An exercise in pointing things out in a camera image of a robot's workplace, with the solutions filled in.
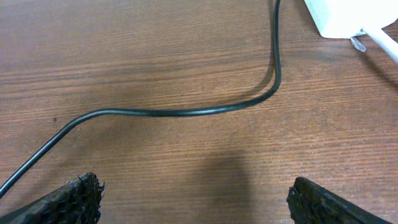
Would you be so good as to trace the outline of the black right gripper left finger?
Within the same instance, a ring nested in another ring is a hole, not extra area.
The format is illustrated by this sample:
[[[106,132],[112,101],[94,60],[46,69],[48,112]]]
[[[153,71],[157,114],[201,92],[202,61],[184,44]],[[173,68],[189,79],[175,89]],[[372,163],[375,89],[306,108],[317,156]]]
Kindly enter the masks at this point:
[[[94,173],[63,185],[1,217],[1,224],[97,224],[104,184]]]

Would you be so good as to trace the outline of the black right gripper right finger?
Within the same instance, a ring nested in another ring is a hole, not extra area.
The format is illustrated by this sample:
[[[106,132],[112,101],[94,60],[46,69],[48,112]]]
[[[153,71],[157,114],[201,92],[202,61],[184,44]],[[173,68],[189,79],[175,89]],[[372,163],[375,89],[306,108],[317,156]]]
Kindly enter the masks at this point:
[[[286,199],[296,224],[389,224],[304,177],[297,177]]]

